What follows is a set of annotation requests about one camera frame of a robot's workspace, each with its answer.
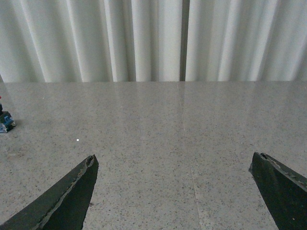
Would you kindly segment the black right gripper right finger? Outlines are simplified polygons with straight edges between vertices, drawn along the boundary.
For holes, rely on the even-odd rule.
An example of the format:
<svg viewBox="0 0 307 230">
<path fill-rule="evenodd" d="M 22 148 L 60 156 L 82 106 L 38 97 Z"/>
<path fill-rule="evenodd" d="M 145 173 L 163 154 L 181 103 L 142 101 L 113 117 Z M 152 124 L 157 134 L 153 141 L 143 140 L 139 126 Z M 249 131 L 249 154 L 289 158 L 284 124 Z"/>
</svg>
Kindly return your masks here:
<svg viewBox="0 0 307 230">
<path fill-rule="evenodd" d="M 255 152 L 249 168 L 280 230 L 307 228 L 307 179 L 265 153 Z"/>
</svg>

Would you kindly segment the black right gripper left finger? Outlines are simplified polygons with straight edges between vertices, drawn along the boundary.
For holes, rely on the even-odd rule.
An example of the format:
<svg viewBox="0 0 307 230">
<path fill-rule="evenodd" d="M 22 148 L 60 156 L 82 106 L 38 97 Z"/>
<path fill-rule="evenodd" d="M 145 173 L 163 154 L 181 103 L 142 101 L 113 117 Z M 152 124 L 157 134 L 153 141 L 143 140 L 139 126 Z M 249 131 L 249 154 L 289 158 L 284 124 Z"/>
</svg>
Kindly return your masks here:
<svg viewBox="0 0 307 230">
<path fill-rule="evenodd" d="M 0 228 L 81 230 L 92 199 L 98 167 L 96 156 L 88 156 Z"/>
</svg>

